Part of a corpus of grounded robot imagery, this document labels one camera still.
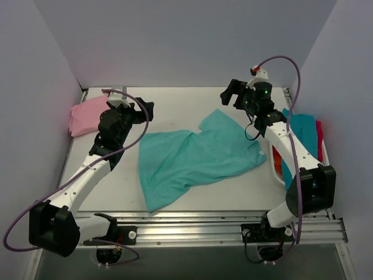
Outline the mint green t-shirt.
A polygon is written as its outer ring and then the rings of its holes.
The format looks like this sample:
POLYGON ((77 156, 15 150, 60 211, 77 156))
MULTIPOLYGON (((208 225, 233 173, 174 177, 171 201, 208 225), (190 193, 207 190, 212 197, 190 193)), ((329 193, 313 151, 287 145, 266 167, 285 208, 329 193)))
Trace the mint green t-shirt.
POLYGON ((172 204, 191 187, 242 175, 266 161, 260 143, 247 140, 243 127, 219 109, 199 130, 147 133, 140 140, 138 175, 148 212, 172 204))

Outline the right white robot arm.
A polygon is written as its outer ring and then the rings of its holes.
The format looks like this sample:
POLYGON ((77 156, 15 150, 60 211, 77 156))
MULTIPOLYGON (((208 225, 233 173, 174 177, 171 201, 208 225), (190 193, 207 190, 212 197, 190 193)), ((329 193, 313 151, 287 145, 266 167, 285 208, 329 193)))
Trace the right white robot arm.
POLYGON ((275 109, 271 93, 272 85, 268 82, 256 82, 250 87, 232 79, 220 95, 225 106, 233 95, 237 96, 234 107, 254 118, 254 127, 275 147, 293 176, 285 202, 269 211, 267 221, 258 227, 261 238, 267 241, 303 214, 331 208, 336 185, 335 169, 322 164, 305 148, 287 123, 288 117, 275 109))

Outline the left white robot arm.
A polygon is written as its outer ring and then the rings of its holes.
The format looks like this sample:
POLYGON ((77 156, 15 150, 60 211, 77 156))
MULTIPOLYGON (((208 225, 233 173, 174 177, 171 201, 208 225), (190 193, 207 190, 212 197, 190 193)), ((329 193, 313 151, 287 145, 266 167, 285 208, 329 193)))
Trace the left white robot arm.
POLYGON ((66 186, 29 211, 29 242, 62 257, 86 241, 112 244, 118 238, 117 219, 103 213, 78 219, 76 214, 94 187, 122 158, 124 142, 135 124, 153 120, 154 103, 140 97, 111 105, 100 116, 98 134, 85 161, 66 186))

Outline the folded pink t-shirt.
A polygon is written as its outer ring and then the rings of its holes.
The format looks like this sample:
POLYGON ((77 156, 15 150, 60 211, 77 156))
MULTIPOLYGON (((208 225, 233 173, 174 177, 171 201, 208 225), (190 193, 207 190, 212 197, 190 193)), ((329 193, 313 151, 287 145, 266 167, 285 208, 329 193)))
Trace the folded pink t-shirt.
POLYGON ((71 108, 69 132, 71 137, 79 137, 98 130, 100 115, 109 109, 107 96, 88 99, 71 108))

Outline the teal blue t-shirt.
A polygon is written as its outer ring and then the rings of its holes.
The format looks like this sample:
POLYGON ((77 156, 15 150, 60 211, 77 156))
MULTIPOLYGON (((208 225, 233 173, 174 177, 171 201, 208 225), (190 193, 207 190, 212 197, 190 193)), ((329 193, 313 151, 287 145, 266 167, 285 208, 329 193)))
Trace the teal blue t-shirt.
MULTIPOLYGON (((290 118, 290 128, 307 151, 318 159, 318 135, 316 121, 308 114, 293 114, 290 118)), ((293 176, 284 160, 281 160, 281 170, 287 191, 293 181, 293 176)))

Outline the orange t-shirt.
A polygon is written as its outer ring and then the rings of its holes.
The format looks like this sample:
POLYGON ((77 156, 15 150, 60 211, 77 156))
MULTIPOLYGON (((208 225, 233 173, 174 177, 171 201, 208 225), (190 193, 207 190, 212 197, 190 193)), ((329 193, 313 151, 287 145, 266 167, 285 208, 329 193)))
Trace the orange t-shirt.
POLYGON ((281 168, 281 156, 279 154, 274 154, 274 167, 277 174, 282 175, 282 168, 281 168))

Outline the red t-shirt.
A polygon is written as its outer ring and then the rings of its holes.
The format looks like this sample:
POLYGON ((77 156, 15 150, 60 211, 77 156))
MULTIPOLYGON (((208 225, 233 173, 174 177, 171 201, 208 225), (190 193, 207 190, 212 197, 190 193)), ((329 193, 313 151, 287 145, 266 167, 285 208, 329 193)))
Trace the red t-shirt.
POLYGON ((323 161, 323 151, 322 151, 322 142, 323 142, 323 131, 322 131, 322 126, 321 122, 316 120, 315 121, 316 125, 316 133, 317 133, 317 154, 318 154, 318 160, 320 162, 323 161))

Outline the white laundry basket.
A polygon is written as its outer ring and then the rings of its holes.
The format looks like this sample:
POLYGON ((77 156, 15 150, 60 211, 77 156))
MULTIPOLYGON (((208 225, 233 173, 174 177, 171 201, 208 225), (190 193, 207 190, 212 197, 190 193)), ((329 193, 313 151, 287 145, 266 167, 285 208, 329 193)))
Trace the white laundry basket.
MULTIPOLYGON (((273 145, 271 143, 269 144, 269 149, 270 149, 269 152, 270 152, 272 174, 275 178, 275 182, 277 183, 277 185, 285 187, 285 182, 283 180, 282 175, 279 172, 277 172, 276 168, 275 168, 275 156, 274 156, 274 153, 273 153, 273 145)), ((330 165, 324 141, 322 141, 321 150, 322 150, 322 161, 321 161, 321 163, 324 166, 330 165)))

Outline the aluminium rail frame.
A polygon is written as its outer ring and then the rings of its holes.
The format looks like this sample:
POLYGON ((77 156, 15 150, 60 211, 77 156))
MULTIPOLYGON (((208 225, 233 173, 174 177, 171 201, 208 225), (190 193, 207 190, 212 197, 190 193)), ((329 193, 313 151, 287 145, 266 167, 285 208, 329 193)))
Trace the aluminium rail frame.
POLYGON ((302 242, 276 264, 253 265, 244 254, 241 225, 258 223, 278 206, 285 190, 274 174, 272 148, 260 139, 267 159, 239 177, 190 189, 173 204, 147 213, 138 178, 138 148, 130 148, 116 168, 94 188, 85 188, 78 218, 96 212, 134 225, 136 262, 99 267, 96 249, 81 244, 67 258, 43 251, 35 258, 34 279, 345 279, 343 222, 330 211, 306 216, 302 242))

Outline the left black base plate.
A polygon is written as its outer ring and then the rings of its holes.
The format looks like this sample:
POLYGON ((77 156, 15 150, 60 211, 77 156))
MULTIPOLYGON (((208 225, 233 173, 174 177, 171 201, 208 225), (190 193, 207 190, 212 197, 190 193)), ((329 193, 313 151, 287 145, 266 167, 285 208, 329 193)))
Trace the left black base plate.
POLYGON ((95 237, 93 240, 84 241, 85 246, 98 246, 104 244, 123 244, 131 246, 136 244, 138 228, 134 225, 119 225, 113 233, 104 237, 95 237))

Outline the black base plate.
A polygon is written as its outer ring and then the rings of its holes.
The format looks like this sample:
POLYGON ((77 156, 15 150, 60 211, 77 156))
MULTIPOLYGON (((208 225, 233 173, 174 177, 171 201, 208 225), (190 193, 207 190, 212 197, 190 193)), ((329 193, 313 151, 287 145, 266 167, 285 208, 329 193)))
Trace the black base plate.
POLYGON ((136 244, 138 228, 134 225, 119 225, 113 233, 104 237, 95 237, 93 240, 84 241, 85 246, 98 246, 104 244, 123 244, 131 246, 136 244))
POLYGON ((294 240, 292 231, 286 234, 287 228, 271 228, 259 223, 243 223, 240 225, 242 241, 246 243, 280 243, 294 240))

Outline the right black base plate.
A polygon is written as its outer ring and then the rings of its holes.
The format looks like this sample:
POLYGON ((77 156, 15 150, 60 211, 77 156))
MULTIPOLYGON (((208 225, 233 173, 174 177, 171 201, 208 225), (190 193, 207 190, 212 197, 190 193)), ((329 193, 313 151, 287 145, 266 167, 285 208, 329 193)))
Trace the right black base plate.
POLYGON ((240 225, 242 241, 246 243, 280 243, 294 240, 292 231, 286 234, 287 228, 271 228, 259 223, 243 223, 240 225))

